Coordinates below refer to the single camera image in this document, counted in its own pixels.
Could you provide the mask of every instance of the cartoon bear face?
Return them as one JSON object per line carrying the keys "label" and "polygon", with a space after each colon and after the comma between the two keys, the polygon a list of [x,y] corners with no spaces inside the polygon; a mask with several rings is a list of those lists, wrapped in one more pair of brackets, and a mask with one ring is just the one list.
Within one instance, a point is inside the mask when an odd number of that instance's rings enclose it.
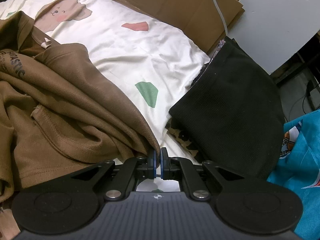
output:
{"label": "cartoon bear face", "polygon": [[89,17],[92,11],[78,0],[55,0],[44,5],[36,15],[35,26],[44,33],[53,31],[61,22],[80,21]]}

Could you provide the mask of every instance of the white cord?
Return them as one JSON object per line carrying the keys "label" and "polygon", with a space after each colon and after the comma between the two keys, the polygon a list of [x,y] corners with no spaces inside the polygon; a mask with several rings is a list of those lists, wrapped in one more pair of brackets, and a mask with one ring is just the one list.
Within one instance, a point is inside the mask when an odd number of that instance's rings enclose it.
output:
{"label": "white cord", "polygon": [[225,19],[224,19],[223,15],[222,15],[222,12],[221,12],[221,10],[220,10],[220,8],[219,8],[218,4],[217,4],[217,0],[213,0],[213,3],[214,3],[214,5],[215,5],[215,6],[216,6],[216,8],[217,8],[218,13],[220,14],[221,20],[222,20],[222,22],[223,22],[224,30],[225,30],[225,32],[226,32],[226,36],[228,36],[228,28],[227,28],[227,24],[226,24],[226,21],[225,21]]}

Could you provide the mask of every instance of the brown hoodie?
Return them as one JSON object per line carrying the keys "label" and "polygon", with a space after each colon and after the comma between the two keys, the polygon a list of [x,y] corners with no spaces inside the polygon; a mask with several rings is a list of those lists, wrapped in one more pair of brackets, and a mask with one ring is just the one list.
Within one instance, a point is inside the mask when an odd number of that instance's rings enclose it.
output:
{"label": "brown hoodie", "polygon": [[85,46],[61,45],[33,24],[23,12],[0,20],[0,202],[89,163],[160,151]]}

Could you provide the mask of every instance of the gray gripper base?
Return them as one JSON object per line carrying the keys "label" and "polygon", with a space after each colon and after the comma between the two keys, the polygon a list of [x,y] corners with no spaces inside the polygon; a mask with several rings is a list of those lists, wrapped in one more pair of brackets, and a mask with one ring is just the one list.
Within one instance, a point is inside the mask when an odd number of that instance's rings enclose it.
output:
{"label": "gray gripper base", "polygon": [[15,240],[296,240],[292,232],[249,236],[215,215],[206,202],[188,199],[184,192],[131,192],[120,202],[108,202],[89,225],[64,235],[41,236],[22,231]]}

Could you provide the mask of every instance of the blue fabric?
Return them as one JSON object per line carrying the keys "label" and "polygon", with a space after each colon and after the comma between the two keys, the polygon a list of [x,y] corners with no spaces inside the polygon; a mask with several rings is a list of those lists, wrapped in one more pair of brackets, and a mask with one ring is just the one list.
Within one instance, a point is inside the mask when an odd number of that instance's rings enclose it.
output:
{"label": "blue fabric", "polygon": [[320,239],[320,110],[284,124],[284,132],[302,123],[290,154],[279,159],[268,181],[295,192],[303,215],[295,233],[305,240]]}

